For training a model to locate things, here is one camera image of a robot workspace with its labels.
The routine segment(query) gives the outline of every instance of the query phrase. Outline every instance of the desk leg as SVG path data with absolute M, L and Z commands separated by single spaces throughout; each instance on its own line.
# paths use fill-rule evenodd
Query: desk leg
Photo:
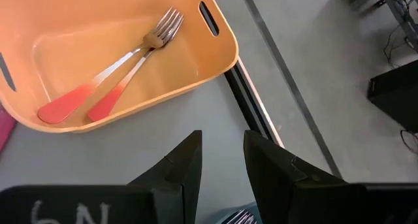
M 401 28 L 404 30 L 408 40 L 412 43 L 413 49 L 418 52 L 418 26 L 409 14 L 404 14 L 404 10 L 394 0 L 386 0 L 393 16 L 396 18 Z

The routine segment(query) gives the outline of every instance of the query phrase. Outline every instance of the pink object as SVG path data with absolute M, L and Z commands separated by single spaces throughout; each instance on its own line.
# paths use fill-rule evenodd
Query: pink object
M 38 110 L 38 118 L 45 123 L 60 123 L 71 113 L 77 110 L 87 98 L 99 87 L 99 85 L 126 60 L 133 56 L 133 52 L 124 55 L 117 62 L 93 77 L 89 82 L 78 86 L 76 89 L 64 94 L 52 102 L 42 106 Z
M 5 147 L 15 124 L 16 120 L 0 105 L 0 152 Z
M 115 86 L 110 93 L 106 94 L 92 109 L 89 110 L 88 116 L 93 121 L 99 121 L 110 115 L 116 102 L 122 95 L 128 83 L 132 80 L 132 77 L 139 70 L 147 57 L 152 53 L 153 49 L 148 50 L 145 55 L 138 61 L 138 63 L 129 71 L 129 73 Z

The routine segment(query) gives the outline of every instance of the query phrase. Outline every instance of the fork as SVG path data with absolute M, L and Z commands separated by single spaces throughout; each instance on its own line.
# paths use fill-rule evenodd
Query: fork
M 102 84 L 102 82 L 109 77 L 118 67 L 122 66 L 129 58 L 137 54 L 144 48 L 160 48 L 164 45 L 163 40 L 160 39 L 164 35 L 165 30 L 162 27 L 168 27 L 171 21 L 179 12 L 172 7 L 163 15 L 157 22 L 155 27 L 147 33 L 142 44 L 135 47 L 133 50 L 125 54 L 111 66 L 94 76 L 89 82 L 78 86 L 76 89 L 64 94 L 63 96 L 47 103 L 40 107 L 37 112 L 39 119 L 46 123 L 60 123 L 79 108 L 87 98 Z
M 229 216 L 222 224 L 257 224 L 254 215 L 246 209 L 239 210 Z
M 154 34 L 156 36 L 153 39 L 156 42 L 161 43 L 160 47 L 150 48 L 145 55 L 138 61 L 134 68 L 129 71 L 129 73 L 121 80 L 121 82 L 112 89 L 106 96 L 104 96 L 90 111 L 88 112 L 88 117 L 92 121 L 101 120 L 107 116 L 112 111 L 114 105 L 122 95 L 127 84 L 132 80 L 132 77 L 138 72 L 139 68 L 146 61 L 146 59 L 157 49 L 164 48 L 169 42 L 171 42 L 174 36 L 177 34 L 182 22 L 184 20 L 184 15 L 177 12 L 173 19 L 168 19 L 165 23 L 167 25 L 160 25 L 156 27 Z

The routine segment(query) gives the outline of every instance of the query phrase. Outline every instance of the fork handle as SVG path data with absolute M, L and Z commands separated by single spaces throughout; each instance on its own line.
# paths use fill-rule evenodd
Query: fork handle
M 97 87 L 99 87 L 103 80 L 105 80 L 136 52 L 129 52 L 125 54 L 121 59 L 117 60 L 117 62 L 113 63 L 111 66 L 94 76 L 89 82 L 78 86 L 76 89 L 39 108 L 37 113 L 38 118 L 51 124 L 60 123 L 65 120 L 87 100 L 87 98 L 97 89 Z
M 138 61 L 138 63 L 129 71 L 129 73 L 123 77 L 117 86 L 115 86 L 109 93 L 107 93 L 92 109 L 88 112 L 88 117 L 92 121 L 99 121 L 109 116 L 113 107 L 119 100 L 123 91 L 125 90 L 128 83 L 132 80 L 132 77 L 139 70 L 146 59 L 151 55 L 154 49 L 149 49 L 145 55 Z

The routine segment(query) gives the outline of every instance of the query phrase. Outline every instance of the orange tray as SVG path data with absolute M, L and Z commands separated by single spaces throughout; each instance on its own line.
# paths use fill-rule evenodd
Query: orange tray
M 202 2 L 218 35 L 202 15 Z M 38 119 L 41 106 L 140 44 L 169 7 L 184 13 L 182 27 L 145 62 L 109 117 L 92 122 L 87 111 L 141 54 L 115 71 L 64 122 L 49 125 Z M 0 18 L 1 104 L 20 123 L 49 133 L 89 131 L 134 114 L 215 78 L 238 58 L 236 39 L 214 0 L 0 0 Z

